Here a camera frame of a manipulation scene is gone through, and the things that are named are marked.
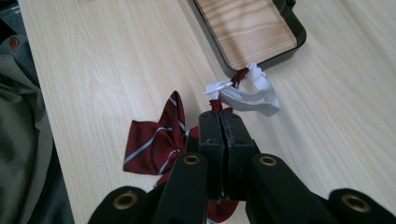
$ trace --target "cloth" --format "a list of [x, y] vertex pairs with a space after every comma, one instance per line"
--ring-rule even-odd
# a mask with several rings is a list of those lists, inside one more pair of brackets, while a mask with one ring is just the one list
[[0, 52], [0, 223], [74, 223], [26, 36]]
[[9, 38], [11, 35], [16, 34], [15, 31], [13, 31], [2, 19], [0, 19], [0, 31], [0, 42], [3, 42], [3, 40]]
[[[238, 87], [248, 69], [235, 74], [231, 82]], [[222, 111], [221, 100], [211, 100], [212, 109]], [[125, 151], [124, 171], [146, 175], [163, 175], [157, 185], [165, 182], [179, 155], [186, 152], [186, 139], [198, 138], [198, 127], [185, 130], [184, 108], [180, 96], [174, 91], [165, 104], [158, 122], [132, 121]], [[228, 200], [209, 201], [207, 217], [212, 223], [227, 220], [238, 202]]]
[[[17, 44], [15, 49], [10, 47], [10, 43], [13, 42]], [[30, 51], [30, 45], [26, 35], [12, 35], [3, 41], [0, 46], [0, 54], [12, 55], [15, 63], [22, 70], [24, 75], [29, 78], [35, 86], [38, 88], [40, 87], [37, 72], [35, 71], [32, 51]]]
[[0, 55], [0, 223], [27, 223], [52, 152], [41, 91], [11, 55]]

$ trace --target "screw hole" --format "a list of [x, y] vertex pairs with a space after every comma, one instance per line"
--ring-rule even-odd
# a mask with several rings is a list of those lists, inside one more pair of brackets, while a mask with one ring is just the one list
[[357, 212], [367, 213], [371, 210], [370, 204], [358, 196], [346, 194], [341, 197], [341, 200], [346, 204], [346, 206]]
[[275, 165], [277, 164], [276, 159], [274, 159], [274, 158], [272, 158], [272, 157], [270, 157], [270, 156], [263, 156], [263, 157], [261, 157], [261, 158], [260, 158], [260, 162], [261, 162], [263, 165], [266, 165], [266, 166], [275, 166]]
[[119, 210], [127, 209], [137, 203], [137, 194], [134, 192], [126, 192], [117, 196], [113, 201], [113, 206]]
[[196, 163], [200, 162], [200, 159], [197, 156], [187, 156], [183, 159], [183, 161], [188, 165], [195, 165]]

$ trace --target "light wood table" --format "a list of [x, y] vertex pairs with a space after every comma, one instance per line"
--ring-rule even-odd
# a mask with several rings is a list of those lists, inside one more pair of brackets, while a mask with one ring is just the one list
[[[20, 0], [77, 223], [113, 189], [157, 176], [122, 171], [132, 119], [158, 120], [173, 90], [187, 126], [228, 78], [184, 0]], [[263, 152], [323, 197], [352, 188], [396, 213], [396, 2], [308, 1], [307, 41], [266, 70], [282, 110], [239, 113]], [[248, 223], [243, 206], [227, 223]]]

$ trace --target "wooden box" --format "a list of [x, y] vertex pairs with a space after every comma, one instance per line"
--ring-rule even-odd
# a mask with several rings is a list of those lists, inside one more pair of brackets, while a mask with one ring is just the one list
[[306, 39], [294, 0], [189, 0], [229, 77], [248, 63], [265, 69], [291, 57]]

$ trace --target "bow tie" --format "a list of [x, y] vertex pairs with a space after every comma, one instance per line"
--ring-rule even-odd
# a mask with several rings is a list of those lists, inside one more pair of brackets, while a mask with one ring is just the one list
[[[237, 89], [248, 72], [249, 68], [238, 71], [231, 80], [232, 88]], [[210, 104], [212, 110], [218, 113], [222, 111], [220, 99], [212, 98]], [[162, 175], [157, 183], [159, 186], [169, 178], [177, 157], [186, 152], [188, 138], [198, 138], [198, 127], [186, 131], [183, 104], [178, 92], [174, 91], [166, 101], [158, 122], [132, 121], [123, 170]], [[207, 216], [211, 222], [223, 222], [233, 214], [237, 205], [238, 202], [228, 200], [208, 201]]]

